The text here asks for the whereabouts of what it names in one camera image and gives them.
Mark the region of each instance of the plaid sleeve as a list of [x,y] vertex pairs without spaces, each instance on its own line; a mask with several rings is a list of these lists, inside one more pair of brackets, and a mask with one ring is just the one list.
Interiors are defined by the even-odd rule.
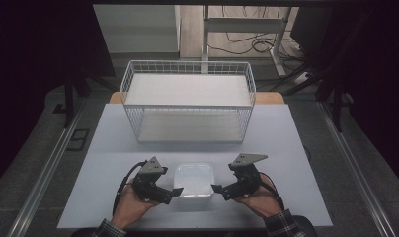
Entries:
[[92,237],[124,237],[125,231],[113,226],[110,221],[104,219],[98,229],[92,234]]
[[305,234],[300,230],[289,210],[280,214],[264,218],[270,237],[304,237]]

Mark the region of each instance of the human hand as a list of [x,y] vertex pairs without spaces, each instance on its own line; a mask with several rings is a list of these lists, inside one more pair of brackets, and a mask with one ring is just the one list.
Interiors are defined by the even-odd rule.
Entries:
[[[261,179],[275,189],[274,184],[266,175],[261,174]],[[253,194],[247,197],[238,197],[235,199],[235,201],[245,204],[253,212],[263,218],[282,212],[282,209],[280,208],[275,196],[262,186],[259,186],[259,188]]]
[[129,180],[122,190],[119,204],[111,221],[114,226],[120,229],[125,229],[128,225],[139,220],[151,207],[159,204],[159,202],[153,200],[144,201],[140,199],[132,188],[132,181],[133,179]]

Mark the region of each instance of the white tabletop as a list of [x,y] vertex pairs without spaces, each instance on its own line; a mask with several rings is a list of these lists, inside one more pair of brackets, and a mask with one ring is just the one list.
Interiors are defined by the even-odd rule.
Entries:
[[[212,165],[215,182],[226,186],[236,181],[227,164],[240,152],[269,156],[255,165],[271,176],[285,208],[306,216],[314,226],[332,225],[287,105],[255,106],[242,144],[137,143],[122,105],[106,105],[58,228],[97,227],[104,218],[111,219],[117,188],[139,161],[156,156],[162,166],[168,167],[168,173],[157,182],[168,190],[173,188],[175,168],[189,162]],[[149,210],[131,228],[263,226],[262,219],[245,206],[214,194],[200,209],[189,209],[174,198],[169,205]]]

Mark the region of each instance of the wooden edge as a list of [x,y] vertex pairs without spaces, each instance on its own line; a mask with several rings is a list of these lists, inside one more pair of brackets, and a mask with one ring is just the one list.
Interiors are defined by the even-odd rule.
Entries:
[[[110,104],[120,104],[120,92],[114,92],[110,98]],[[278,92],[257,92],[256,105],[283,105],[285,104],[282,94]]]

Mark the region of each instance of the white wire basket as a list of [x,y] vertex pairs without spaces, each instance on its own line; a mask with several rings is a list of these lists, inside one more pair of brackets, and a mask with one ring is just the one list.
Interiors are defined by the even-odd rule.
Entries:
[[256,98],[247,62],[131,61],[120,91],[138,142],[240,143]]

